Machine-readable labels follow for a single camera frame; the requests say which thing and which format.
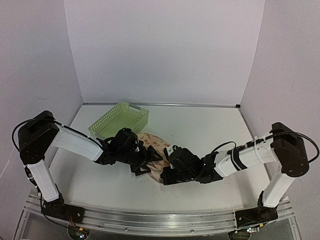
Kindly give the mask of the floral mesh laundry bag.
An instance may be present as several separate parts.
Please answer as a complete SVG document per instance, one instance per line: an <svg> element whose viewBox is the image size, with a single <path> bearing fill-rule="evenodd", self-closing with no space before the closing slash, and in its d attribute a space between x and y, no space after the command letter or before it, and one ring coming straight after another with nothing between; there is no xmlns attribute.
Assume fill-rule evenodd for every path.
<svg viewBox="0 0 320 240"><path fill-rule="evenodd" d="M146 148L149 146L153 147L156 153L162 157L162 160L160 161L152 161L147 164L147 167L150 169L148 175L159 184L162 184L163 180L161 178L161 173L165 167L170 166L170 163L167 161L164 154L164 149L169 146L169 143L154 134L146 132L139 133L137 137L138 140L143 142L143 145Z"/></svg>

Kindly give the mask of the green plastic basket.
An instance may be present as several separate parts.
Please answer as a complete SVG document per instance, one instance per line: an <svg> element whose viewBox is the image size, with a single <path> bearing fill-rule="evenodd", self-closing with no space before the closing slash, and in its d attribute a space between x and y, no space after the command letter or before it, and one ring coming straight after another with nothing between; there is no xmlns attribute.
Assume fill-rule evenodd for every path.
<svg viewBox="0 0 320 240"><path fill-rule="evenodd" d="M147 126L149 113L148 109L132 103L119 102L90 125L88 131L100 139L114 137L122 128L129 128L138 134Z"/></svg>

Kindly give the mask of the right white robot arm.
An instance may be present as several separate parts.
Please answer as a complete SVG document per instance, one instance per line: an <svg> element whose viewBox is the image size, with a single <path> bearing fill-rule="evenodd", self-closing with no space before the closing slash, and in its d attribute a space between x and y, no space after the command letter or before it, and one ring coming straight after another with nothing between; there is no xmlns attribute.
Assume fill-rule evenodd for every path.
<svg viewBox="0 0 320 240"><path fill-rule="evenodd" d="M278 163L277 172L261 193L259 205L252 209L252 218L262 222L278 206L293 181L309 171L310 163L320 156L319 151L310 137L276 122L268 135L235 144L229 150L217 146L202 158L187 148L166 147L163 152L170 165L163 168L160 178L165 186L192 181L208 184L249 168Z"/></svg>

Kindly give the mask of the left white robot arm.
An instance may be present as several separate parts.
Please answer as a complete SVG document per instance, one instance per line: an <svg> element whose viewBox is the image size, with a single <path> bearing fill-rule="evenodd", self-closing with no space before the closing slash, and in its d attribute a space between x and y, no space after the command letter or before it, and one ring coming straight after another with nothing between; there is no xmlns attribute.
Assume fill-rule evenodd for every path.
<svg viewBox="0 0 320 240"><path fill-rule="evenodd" d="M163 160L156 149L146 146L130 128L121 128L115 136L93 138L57 121L48 110L18 123L11 132L11 141L27 178L49 202L47 209L57 219L67 214L67 207L58 200L61 193L51 173L53 161L46 160L48 153L54 155L64 150L102 166L120 162L129 165L136 176L149 173L149 163Z"/></svg>

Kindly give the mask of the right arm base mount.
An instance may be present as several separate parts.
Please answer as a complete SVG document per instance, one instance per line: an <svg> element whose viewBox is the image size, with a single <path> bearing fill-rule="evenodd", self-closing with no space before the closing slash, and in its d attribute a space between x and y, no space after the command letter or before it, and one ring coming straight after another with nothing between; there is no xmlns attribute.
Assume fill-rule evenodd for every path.
<svg viewBox="0 0 320 240"><path fill-rule="evenodd" d="M250 228L251 226L259 226L274 221L278 218L277 207L267 207L260 198L257 206L235 212L236 230Z"/></svg>

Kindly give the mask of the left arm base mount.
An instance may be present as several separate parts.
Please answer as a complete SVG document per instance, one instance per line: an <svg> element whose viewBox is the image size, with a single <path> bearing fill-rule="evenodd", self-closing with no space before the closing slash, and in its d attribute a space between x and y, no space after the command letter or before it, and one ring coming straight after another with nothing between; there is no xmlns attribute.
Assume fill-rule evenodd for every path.
<svg viewBox="0 0 320 240"><path fill-rule="evenodd" d="M58 198L51 201L45 200L41 193L40 201L41 213L46 217L69 221L74 224L81 224L84 219L85 209L80 206L66 204L60 191L58 191Z"/></svg>

